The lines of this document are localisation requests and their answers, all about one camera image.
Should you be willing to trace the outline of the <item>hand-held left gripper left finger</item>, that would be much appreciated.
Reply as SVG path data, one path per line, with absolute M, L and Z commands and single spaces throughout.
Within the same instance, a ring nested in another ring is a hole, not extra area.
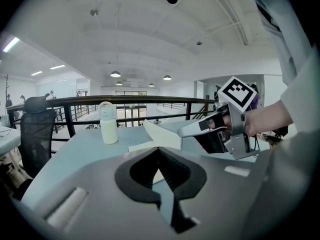
M 156 148 L 91 162 L 47 191 L 21 212 L 46 240 L 177 240 L 158 205 L 161 197 L 131 178 L 144 177 Z

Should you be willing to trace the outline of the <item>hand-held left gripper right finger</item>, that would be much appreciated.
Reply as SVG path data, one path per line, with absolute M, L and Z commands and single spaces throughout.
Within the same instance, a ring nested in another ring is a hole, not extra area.
M 267 179 L 269 151 L 255 162 L 159 148 L 160 166 L 174 187 L 171 227 L 162 240 L 253 240 L 266 233 L 259 193 Z

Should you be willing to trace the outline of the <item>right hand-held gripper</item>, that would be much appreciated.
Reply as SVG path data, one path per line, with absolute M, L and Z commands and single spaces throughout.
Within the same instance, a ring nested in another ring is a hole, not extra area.
M 246 109 L 257 92 L 236 77 L 231 77 L 217 92 L 216 112 L 178 129 L 180 137 L 194 137 L 208 154 L 229 152 L 240 160 L 258 154 L 246 133 Z M 230 129 L 224 118 L 229 116 Z M 208 123 L 213 119 L 214 129 Z

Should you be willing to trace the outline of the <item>person's right hand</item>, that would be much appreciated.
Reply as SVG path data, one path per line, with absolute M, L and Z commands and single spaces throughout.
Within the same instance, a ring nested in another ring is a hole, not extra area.
M 216 116 L 208 123 L 210 129 L 225 128 L 229 130 L 231 129 L 231 125 L 231 118 L 229 115 Z

